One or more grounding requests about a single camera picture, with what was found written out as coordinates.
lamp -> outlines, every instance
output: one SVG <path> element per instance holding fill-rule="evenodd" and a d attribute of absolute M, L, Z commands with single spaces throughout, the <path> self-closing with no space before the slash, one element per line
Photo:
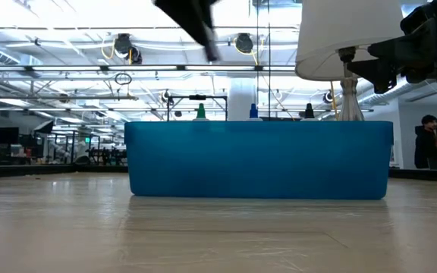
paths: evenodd
<path fill-rule="evenodd" d="M 352 61 L 373 59 L 366 48 L 402 36 L 398 0 L 305 0 L 296 74 L 306 80 L 340 80 L 341 121 L 362 121 Z"/>

blue plastic container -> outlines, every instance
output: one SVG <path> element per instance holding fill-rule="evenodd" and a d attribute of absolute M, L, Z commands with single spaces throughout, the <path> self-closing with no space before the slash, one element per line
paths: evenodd
<path fill-rule="evenodd" d="M 132 122 L 138 196 L 381 199 L 390 122 Z"/>

white lamp shade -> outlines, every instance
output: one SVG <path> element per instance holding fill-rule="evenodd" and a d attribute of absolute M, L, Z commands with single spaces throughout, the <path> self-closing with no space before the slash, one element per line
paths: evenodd
<path fill-rule="evenodd" d="M 373 59 L 366 48 L 403 36 L 398 0 L 304 0 L 296 74 L 306 80 L 341 80 L 338 50 L 356 46 L 354 61 Z"/>

bottle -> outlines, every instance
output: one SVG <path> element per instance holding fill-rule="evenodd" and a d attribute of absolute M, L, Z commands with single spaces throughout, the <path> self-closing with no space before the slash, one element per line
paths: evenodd
<path fill-rule="evenodd" d="M 263 121 L 262 118 L 259 118 L 259 111 L 255 103 L 250 105 L 249 119 L 247 121 Z"/>
<path fill-rule="evenodd" d="M 196 113 L 196 118 L 193 121 L 210 121 L 205 116 L 205 106 L 200 103 L 198 106 L 198 113 Z"/>
<path fill-rule="evenodd" d="M 302 121 L 318 121 L 317 119 L 315 119 L 313 106 L 311 105 L 311 103 L 307 104 L 307 109 L 304 112 L 304 119 Z"/>

dark hair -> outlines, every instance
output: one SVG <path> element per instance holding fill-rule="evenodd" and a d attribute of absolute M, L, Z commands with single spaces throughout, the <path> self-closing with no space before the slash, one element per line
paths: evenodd
<path fill-rule="evenodd" d="M 428 124 L 428 123 L 433 122 L 433 121 L 437 121 L 437 118 L 435 116 L 433 116 L 433 115 L 425 115 L 421 122 L 424 125 L 424 124 Z"/>

